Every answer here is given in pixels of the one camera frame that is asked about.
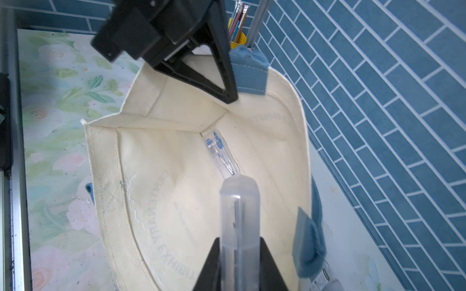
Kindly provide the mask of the clear compass case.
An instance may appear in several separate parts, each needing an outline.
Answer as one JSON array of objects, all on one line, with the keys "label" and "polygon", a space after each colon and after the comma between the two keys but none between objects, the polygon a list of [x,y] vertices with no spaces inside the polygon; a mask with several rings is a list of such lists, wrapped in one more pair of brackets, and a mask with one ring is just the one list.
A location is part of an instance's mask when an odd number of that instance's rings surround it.
[{"label": "clear compass case", "polygon": [[241,174],[227,142],[218,129],[207,130],[203,134],[203,138],[211,160],[224,179]]},{"label": "clear compass case", "polygon": [[333,275],[330,265],[324,261],[320,273],[311,280],[309,291],[344,291],[341,282]]},{"label": "clear compass case", "polygon": [[220,189],[220,273],[223,291],[259,290],[260,192],[245,175]]}]

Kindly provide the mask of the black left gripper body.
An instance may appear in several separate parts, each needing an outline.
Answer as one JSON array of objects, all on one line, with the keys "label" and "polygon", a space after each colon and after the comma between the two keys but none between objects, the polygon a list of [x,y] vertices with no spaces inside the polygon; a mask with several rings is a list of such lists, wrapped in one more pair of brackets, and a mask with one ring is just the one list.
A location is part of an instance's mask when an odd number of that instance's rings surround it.
[{"label": "black left gripper body", "polygon": [[218,60],[209,11],[215,1],[119,1],[91,41],[109,62],[122,52],[152,67],[179,69],[187,55],[208,46]]}]

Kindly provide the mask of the cream canvas tote bag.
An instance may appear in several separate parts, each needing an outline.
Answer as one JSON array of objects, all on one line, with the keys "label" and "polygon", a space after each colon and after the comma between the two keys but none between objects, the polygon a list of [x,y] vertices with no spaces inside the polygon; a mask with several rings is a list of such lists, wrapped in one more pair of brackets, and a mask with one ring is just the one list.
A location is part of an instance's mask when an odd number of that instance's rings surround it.
[{"label": "cream canvas tote bag", "polygon": [[287,288],[323,268],[302,102],[261,51],[229,55],[232,104],[144,64],[118,113],[84,123],[100,231],[122,291],[194,287],[220,235],[223,177],[206,144],[213,131],[258,185],[260,234]]}]

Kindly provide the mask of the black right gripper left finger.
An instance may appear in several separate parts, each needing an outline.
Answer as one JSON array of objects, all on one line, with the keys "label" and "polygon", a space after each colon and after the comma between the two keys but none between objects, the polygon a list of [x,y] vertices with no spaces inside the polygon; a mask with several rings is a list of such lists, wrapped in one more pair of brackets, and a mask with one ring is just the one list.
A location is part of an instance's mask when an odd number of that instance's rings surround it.
[{"label": "black right gripper left finger", "polygon": [[217,237],[192,289],[193,291],[221,291],[220,239]]}]

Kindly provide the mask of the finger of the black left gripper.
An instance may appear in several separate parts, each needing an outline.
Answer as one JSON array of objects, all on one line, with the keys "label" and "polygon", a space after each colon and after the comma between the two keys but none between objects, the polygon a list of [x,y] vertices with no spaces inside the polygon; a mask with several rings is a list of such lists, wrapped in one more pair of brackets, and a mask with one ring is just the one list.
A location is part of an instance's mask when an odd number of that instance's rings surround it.
[{"label": "finger of the black left gripper", "polygon": [[152,21],[154,70],[225,104],[238,99],[223,1],[168,1]]}]

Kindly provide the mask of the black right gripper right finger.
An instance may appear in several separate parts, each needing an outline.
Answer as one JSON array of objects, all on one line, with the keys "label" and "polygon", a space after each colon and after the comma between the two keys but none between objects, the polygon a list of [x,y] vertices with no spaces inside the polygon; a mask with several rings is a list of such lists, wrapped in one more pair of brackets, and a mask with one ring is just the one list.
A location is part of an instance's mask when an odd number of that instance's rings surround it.
[{"label": "black right gripper right finger", "polygon": [[288,291],[271,252],[264,240],[260,238],[260,291]]}]

